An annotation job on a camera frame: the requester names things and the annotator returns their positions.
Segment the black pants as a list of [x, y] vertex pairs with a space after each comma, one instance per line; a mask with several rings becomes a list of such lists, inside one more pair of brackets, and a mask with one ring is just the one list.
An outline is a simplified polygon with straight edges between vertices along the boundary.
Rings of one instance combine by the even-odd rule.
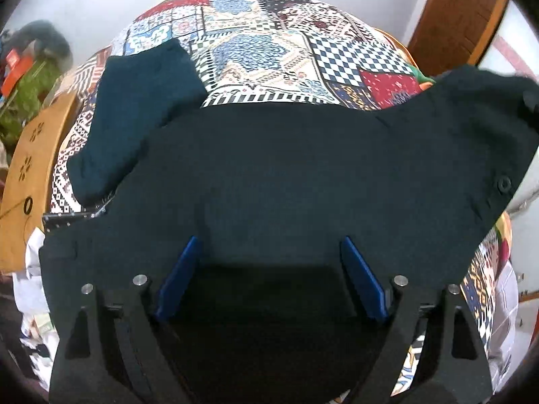
[[[473, 67], [378, 112], [227, 104], [157, 130], [106, 211], [40, 249], [53, 403], [479, 403], [490, 373], [458, 291], [538, 148], [538, 86]], [[203, 244], [176, 313], [157, 293]], [[349, 236], [385, 288], [366, 315]]]

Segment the dark teal folded garment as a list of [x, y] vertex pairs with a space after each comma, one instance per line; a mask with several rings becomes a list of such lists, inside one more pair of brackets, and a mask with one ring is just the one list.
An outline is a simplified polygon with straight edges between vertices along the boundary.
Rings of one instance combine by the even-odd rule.
[[94, 205], [130, 172], [145, 140], [208, 92], [176, 39], [130, 56], [108, 58], [85, 145], [67, 161], [78, 203]]

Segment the patchwork patterned bedsheet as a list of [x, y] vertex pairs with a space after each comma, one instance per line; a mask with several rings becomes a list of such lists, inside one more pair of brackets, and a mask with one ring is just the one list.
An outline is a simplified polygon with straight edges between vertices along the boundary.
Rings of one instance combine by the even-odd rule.
[[[166, 0], [137, 18], [112, 44], [102, 61], [100, 78], [108, 58], [137, 54], [170, 39], [178, 40], [187, 51], [208, 96], [200, 107], [181, 112], [166, 125], [185, 112], [227, 104], [301, 103], [378, 112], [425, 91], [411, 66], [372, 27], [312, 0]], [[82, 128], [80, 147], [59, 156], [69, 184], [67, 161], [87, 141], [100, 78], [94, 90], [83, 96], [91, 118]], [[145, 140], [137, 162], [157, 130]], [[94, 205], [80, 207], [103, 204], [105, 212], [120, 184]], [[458, 291], [471, 312], [486, 357], [487, 320], [493, 307], [475, 256], [476, 250]], [[418, 379], [425, 354], [426, 321], [420, 320], [392, 403], [405, 403], [403, 396]]]

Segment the green patterned storage bag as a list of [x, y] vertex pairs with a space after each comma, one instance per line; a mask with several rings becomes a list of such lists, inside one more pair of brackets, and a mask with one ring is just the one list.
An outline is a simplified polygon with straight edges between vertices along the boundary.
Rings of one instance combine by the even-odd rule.
[[34, 64], [21, 77], [1, 105], [1, 141], [7, 148], [17, 145], [23, 128], [42, 108], [60, 71], [52, 59], [34, 59]]

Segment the grey plush toy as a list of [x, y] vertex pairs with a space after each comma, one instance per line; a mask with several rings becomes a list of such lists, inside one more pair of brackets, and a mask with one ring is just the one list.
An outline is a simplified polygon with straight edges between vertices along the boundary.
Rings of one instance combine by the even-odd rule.
[[6, 64], [7, 55], [12, 50], [21, 58], [29, 46], [35, 58], [52, 59], [61, 72], [72, 67], [73, 57], [68, 40], [46, 20], [32, 21], [14, 31], [2, 45], [1, 64]]

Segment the orange box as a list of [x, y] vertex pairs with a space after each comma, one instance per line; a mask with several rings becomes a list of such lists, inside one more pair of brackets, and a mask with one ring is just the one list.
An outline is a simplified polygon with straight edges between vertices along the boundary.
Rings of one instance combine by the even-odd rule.
[[32, 68], [33, 64], [34, 59], [30, 54], [19, 55], [14, 48], [9, 51], [6, 55], [8, 72], [1, 86], [3, 97], [7, 98], [10, 95], [15, 85]]

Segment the wooden door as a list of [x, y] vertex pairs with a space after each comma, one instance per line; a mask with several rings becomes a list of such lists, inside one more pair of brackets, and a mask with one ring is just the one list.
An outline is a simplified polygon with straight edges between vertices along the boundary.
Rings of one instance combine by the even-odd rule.
[[476, 66], [509, 0], [426, 0], [408, 50], [424, 75]]

